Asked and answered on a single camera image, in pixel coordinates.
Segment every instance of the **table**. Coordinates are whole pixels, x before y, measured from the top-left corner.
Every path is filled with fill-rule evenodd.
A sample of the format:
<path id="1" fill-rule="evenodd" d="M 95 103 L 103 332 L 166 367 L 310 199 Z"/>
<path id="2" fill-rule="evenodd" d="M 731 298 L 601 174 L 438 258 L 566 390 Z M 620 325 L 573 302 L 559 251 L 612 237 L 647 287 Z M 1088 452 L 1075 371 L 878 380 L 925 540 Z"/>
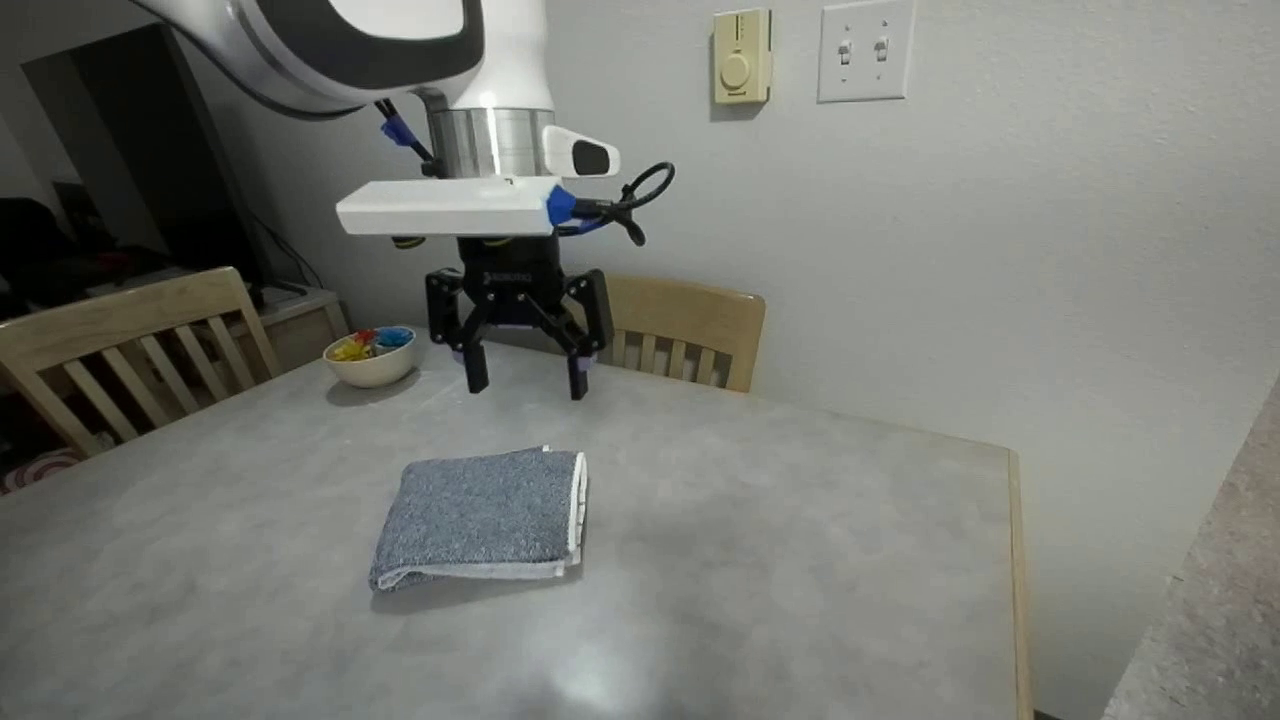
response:
<path id="1" fill-rule="evenodd" d="M 1280 386 L 1105 720 L 1280 717 Z"/>
<path id="2" fill-rule="evenodd" d="M 320 363 L 0 506 L 0 717 L 1026 717 L 1005 449 L 490 348 Z M 401 470 L 581 449 L 559 586 L 369 592 Z"/>

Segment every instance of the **folded cloth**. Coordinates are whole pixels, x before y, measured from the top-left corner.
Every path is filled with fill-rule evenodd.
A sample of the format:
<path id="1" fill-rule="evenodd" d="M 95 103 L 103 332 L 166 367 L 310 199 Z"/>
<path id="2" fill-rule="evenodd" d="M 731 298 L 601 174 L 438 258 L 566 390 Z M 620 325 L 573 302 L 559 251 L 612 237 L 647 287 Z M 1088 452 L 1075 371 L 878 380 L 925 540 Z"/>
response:
<path id="1" fill-rule="evenodd" d="M 369 586 L 393 592 L 403 576 L 566 576 L 581 563 L 584 496 L 581 452 L 526 449 L 410 464 Z"/>

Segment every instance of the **chair back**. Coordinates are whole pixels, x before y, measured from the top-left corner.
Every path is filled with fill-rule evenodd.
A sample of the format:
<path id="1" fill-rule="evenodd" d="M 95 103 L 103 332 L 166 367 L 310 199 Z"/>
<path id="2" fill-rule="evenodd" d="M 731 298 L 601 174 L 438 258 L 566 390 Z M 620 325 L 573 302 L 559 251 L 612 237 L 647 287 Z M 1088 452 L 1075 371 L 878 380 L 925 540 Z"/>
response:
<path id="1" fill-rule="evenodd" d="M 607 278 L 607 363 L 753 391 L 765 302 L 644 278 Z"/>
<path id="2" fill-rule="evenodd" d="M 7 319 L 0 367 L 90 456 L 279 371 L 237 269 Z"/>

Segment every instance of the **white wall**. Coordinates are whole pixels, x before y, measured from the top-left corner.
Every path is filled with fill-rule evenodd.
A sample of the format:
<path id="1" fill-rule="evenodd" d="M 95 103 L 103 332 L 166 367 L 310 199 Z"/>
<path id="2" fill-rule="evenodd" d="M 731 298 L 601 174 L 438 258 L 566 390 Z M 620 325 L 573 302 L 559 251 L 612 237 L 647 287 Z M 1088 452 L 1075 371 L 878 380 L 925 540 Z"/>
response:
<path id="1" fill-rule="evenodd" d="M 814 103 L 822 0 L 777 5 L 777 102 L 720 120 L 717 8 L 553 0 L 559 120 L 682 166 L 644 251 L 570 261 L 765 293 L 762 398 L 1018 449 L 1035 695 L 1096 717 L 1280 367 L 1280 5 L 920 0 L 912 102 L 843 110 Z M 37 166 L 60 151 L 12 60 L 137 20 L 0 8 L 25 29 L 0 110 Z M 333 224 L 360 175 L 414 174 L 376 120 L 296 126 L 200 75 L 249 196 L 355 319 L 422 319 L 452 248 Z"/>

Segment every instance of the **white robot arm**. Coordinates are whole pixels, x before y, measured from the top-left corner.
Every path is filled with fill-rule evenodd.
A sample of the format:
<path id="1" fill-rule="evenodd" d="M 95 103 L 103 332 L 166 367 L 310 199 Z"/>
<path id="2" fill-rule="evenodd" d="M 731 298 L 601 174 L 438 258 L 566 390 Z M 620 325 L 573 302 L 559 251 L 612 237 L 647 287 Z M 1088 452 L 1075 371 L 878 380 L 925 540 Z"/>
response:
<path id="1" fill-rule="evenodd" d="M 352 237 L 559 237 L 601 224 L 601 205 L 581 209 L 559 182 L 612 175 L 620 151 L 553 126 L 545 0 L 137 5 L 287 117 L 344 117 L 403 88 L 423 102 L 445 182 L 355 189 L 338 205 Z"/>
<path id="2" fill-rule="evenodd" d="M 636 209 L 677 175 L 657 166 L 620 199 L 576 199 L 566 175 L 612 175 L 615 150 L 556 130 L 545 0 L 137 0 L 190 32 L 249 98 L 287 117 L 384 112 L 427 182 L 371 182 L 338 205 L 352 237 L 456 237 L 466 272 L 427 278 L 427 325 L 486 391 L 486 328 L 533 325 L 566 348 L 570 390 L 612 341 L 601 272 L 566 278 L 559 237 L 603 224 L 644 246 Z M 427 110 L 433 151 L 390 94 Z"/>

